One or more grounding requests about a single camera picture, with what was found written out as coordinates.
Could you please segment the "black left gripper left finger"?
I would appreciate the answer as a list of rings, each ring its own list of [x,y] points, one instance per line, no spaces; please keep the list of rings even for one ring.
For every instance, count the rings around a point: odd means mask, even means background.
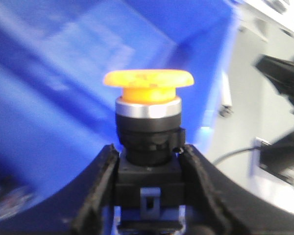
[[[0,222],[0,235],[109,235],[119,153],[105,145],[69,184],[38,205]]]

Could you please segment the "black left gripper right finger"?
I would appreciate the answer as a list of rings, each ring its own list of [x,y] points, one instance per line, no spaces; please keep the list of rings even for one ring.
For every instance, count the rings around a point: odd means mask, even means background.
[[[294,235],[294,214],[243,189],[193,145],[180,154],[187,235]]]

